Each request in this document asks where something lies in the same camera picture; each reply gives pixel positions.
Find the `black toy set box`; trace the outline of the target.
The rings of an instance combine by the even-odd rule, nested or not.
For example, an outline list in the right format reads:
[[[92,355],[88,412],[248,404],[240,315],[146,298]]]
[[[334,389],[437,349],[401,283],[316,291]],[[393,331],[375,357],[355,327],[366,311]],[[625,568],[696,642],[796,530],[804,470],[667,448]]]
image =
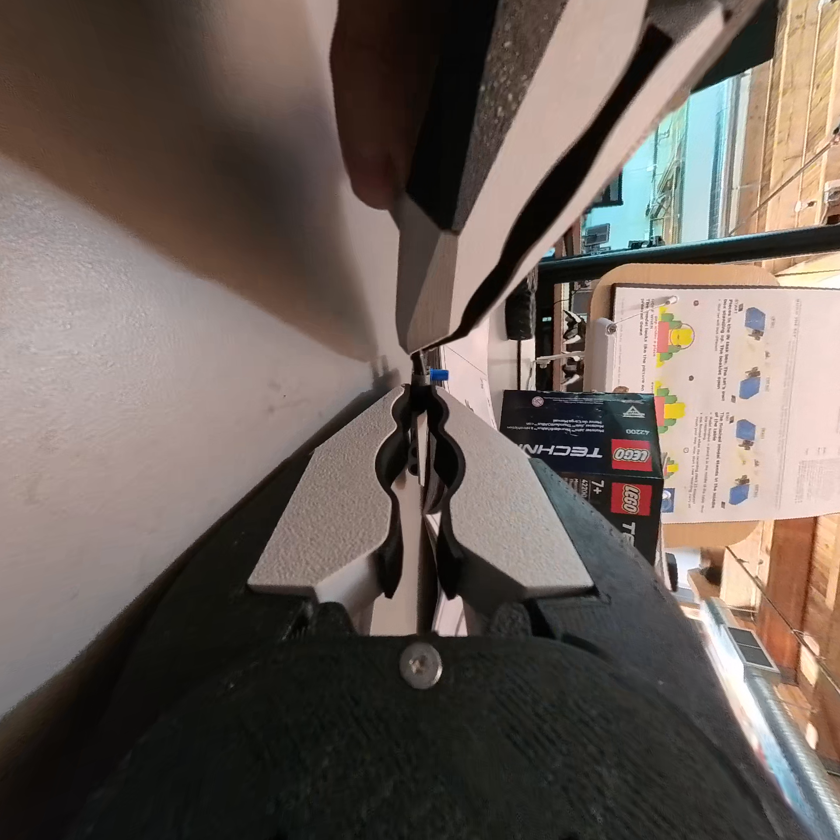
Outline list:
[[[507,390],[500,431],[655,565],[665,465],[651,395]]]

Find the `white plastic mount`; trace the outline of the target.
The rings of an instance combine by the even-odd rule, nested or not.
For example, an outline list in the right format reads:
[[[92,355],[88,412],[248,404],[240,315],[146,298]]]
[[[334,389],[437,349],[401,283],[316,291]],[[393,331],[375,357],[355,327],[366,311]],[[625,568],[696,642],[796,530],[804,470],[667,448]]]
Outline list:
[[[617,324],[609,318],[588,321],[585,337],[585,392],[609,393],[613,390],[616,363]]]

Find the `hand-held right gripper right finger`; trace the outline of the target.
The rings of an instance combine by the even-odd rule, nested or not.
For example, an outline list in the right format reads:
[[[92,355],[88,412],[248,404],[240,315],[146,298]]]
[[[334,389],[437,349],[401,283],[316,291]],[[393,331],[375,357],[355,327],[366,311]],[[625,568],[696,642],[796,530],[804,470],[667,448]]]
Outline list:
[[[456,635],[508,603],[595,593],[532,459],[442,388],[427,403],[427,525]]]

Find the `printed instruction sheet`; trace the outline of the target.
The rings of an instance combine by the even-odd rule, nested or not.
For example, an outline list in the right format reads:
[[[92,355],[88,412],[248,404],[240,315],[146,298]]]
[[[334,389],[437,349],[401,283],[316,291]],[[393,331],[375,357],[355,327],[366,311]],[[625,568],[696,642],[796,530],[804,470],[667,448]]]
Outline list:
[[[839,512],[839,290],[612,287],[607,389],[654,397],[668,523]]]

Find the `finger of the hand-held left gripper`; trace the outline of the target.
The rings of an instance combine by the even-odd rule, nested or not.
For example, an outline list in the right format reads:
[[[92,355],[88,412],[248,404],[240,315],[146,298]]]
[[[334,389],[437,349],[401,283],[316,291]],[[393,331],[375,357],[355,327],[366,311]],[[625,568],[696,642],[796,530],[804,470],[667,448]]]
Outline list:
[[[459,337],[622,168],[722,40],[724,14],[563,14],[459,237]]]
[[[451,19],[404,193],[395,322],[460,338],[527,271],[674,46],[653,19]]]

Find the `person's left hand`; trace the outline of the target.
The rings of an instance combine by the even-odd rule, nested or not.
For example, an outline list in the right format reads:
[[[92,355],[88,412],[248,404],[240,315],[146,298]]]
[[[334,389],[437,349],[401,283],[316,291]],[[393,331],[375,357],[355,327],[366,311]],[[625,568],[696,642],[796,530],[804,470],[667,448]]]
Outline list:
[[[396,217],[405,193],[454,219],[498,2],[342,1],[335,118],[353,193]]]

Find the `black toy tyre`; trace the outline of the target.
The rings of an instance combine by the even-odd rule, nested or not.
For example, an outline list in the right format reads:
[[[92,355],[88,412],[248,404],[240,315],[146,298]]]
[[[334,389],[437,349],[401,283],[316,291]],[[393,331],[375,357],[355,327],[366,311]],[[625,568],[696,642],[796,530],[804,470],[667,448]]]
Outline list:
[[[537,318],[536,291],[525,283],[518,286],[505,301],[504,316],[507,340],[532,340]]]

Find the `black metal bar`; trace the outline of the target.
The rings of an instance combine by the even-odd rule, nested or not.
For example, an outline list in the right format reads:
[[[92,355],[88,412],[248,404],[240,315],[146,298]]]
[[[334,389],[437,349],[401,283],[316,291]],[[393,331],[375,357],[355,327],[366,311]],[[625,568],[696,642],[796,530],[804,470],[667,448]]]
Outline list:
[[[600,279],[625,265],[727,265],[770,259],[832,253],[839,248],[839,225],[818,225],[788,230],[716,238],[703,242],[628,248],[600,255],[544,259],[539,281],[549,284]]]

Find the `grey beam with blue pin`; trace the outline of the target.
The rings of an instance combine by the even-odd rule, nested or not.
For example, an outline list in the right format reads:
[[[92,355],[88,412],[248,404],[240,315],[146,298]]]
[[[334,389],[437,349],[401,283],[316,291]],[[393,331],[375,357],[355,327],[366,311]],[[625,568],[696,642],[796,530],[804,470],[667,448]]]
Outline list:
[[[413,421],[409,469],[418,478],[423,511],[436,513],[446,493],[448,444],[445,423],[448,420],[446,390],[448,371],[432,368],[415,375],[410,388]]]

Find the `black panel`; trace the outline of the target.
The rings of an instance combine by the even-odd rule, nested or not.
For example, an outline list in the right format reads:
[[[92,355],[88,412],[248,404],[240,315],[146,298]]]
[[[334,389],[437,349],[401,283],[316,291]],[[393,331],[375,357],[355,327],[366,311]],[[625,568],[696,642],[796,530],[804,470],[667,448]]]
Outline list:
[[[779,6],[778,1],[762,2],[743,30],[690,92],[704,91],[771,60],[775,50]]]

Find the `white desk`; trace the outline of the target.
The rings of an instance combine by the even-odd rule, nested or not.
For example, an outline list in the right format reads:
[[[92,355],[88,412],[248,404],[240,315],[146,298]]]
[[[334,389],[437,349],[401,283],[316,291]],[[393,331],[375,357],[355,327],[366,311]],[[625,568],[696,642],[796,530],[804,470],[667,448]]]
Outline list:
[[[400,65],[446,2],[2,2],[2,717],[407,371],[336,19]]]

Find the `silver ventilation duct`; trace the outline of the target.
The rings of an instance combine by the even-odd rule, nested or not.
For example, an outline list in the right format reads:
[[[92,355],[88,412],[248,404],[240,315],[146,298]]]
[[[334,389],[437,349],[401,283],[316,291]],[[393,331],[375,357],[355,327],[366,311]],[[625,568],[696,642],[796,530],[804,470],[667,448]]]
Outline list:
[[[828,772],[778,695],[781,672],[755,632],[718,598],[700,604],[704,644],[752,752],[814,838],[839,838]]]

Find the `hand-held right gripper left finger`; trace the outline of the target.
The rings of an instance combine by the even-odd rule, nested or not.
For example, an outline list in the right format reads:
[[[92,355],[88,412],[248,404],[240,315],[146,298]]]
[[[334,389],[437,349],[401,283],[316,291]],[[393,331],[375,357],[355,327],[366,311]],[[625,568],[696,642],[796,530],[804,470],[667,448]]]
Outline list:
[[[368,617],[368,633],[412,632],[411,387],[398,385],[316,447],[248,587]]]

